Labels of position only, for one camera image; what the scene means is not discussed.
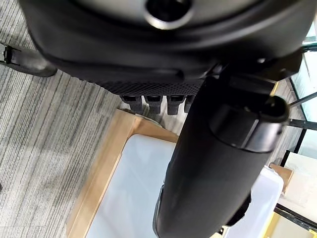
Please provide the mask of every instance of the metal ring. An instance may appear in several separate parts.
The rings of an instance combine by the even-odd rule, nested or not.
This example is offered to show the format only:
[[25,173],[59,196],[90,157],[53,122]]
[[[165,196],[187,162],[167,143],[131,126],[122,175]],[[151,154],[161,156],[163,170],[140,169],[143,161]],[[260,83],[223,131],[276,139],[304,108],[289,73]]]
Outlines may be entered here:
[[146,21],[153,27],[160,29],[160,30],[174,30],[179,27],[184,26],[193,16],[193,11],[190,9],[183,17],[176,21],[162,21],[152,14],[145,8],[144,17]]

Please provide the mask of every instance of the wooden frame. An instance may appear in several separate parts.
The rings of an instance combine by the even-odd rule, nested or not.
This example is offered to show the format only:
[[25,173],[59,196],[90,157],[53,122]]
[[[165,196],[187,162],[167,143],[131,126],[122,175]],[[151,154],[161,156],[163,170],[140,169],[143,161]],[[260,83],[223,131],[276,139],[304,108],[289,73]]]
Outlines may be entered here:
[[66,225],[68,238],[85,238],[121,158],[134,134],[177,142],[178,136],[143,117],[117,110]]

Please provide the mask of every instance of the round opening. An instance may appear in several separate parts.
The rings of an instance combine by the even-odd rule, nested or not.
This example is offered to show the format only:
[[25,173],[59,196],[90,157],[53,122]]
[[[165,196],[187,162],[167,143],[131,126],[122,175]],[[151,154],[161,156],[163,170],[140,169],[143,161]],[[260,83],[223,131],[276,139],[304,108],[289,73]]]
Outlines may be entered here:
[[176,29],[190,20],[191,6],[191,0],[148,0],[145,19],[161,30]]

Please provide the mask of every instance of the gray carpet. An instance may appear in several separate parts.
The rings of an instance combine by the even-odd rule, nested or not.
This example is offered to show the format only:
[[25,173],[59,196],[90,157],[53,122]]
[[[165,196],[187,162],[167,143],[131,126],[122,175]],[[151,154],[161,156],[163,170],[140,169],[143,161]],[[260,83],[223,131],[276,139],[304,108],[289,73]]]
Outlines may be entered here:
[[[0,41],[34,47],[13,0],[0,2]],[[67,217],[120,104],[118,96],[60,71],[40,78],[0,66],[0,238],[65,237]],[[168,116],[164,103],[161,115],[148,116],[179,133],[182,112],[183,105],[178,116]]]

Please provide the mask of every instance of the black metal frame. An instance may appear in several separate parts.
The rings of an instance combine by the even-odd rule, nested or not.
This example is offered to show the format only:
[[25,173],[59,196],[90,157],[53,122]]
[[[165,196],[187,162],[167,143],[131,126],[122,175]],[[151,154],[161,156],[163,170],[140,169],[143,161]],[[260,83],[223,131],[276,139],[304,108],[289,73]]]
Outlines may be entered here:
[[[317,44],[314,44],[313,45],[313,49],[312,48],[309,48],[308,46],[303,46],[303,52],[308,52],[309,50],[310,51],[317,51]],[[307,102],[315,97],[317,97],[317,92],[316,93],[313,93],[311,95],[308,95],[306,97],[303,97],[301,99],[299,99],[299,96],[298,96],[298,93],[296,91],[296,88],[295,88],[295,85],[294,85],[294,82],[292,81],[291,78],[289,78],[289,81],[291,83],[291,86],[292,86],[292,89],[295,93],[295,96],[296,96],[296,101],[289,104],[289,107],[293,108],[293,107],[296,107],[296,106],[300,106],[301,107],[301,110],[302,110],[302,113],[304,115],[304,118],[305,120],[297,120],[297,119],[290,119],[289,120],[289,126],[293,126],[293,127],[297,127],[297,128],[302,128],[302,132],[301,132],[301,135],[299,137],[299,140],[296,144],[296,147],[293,151],[293,153],[296,153],[298,154],[299,152],[299,149],[302,145],[302,142],[303,142],[303,139],[305,137],[305,134],[307,132],[308,129],[311,129],[311,130],[317,130],[317,123],[316,122],[312,122],[312,121],[307,121],[307,118],[305,116],[305,112],[304,112],[304,109],[302,107],[302,104],[304,102]],[[285,155],[283,157],[283,160],[281,162],[281,166],[284,167],[285,164],[286,164],[286,161],[288,159],[288,156],[289,154],[291,153],[290,150],[287,150],[285,152]],[[275,207],[275,210],[274,212],[276,212],[277,214],[279,214],[280,216],[286,218],[287,220],[295,223],[296,225],[306,229],[306,230],[313,230],[315,232],[317,232],[317,223],[311,221],[310,219],[292,211],[291,209],[288,209],[284,206],[282,206],[281,204],[277,203],[276,207]]]

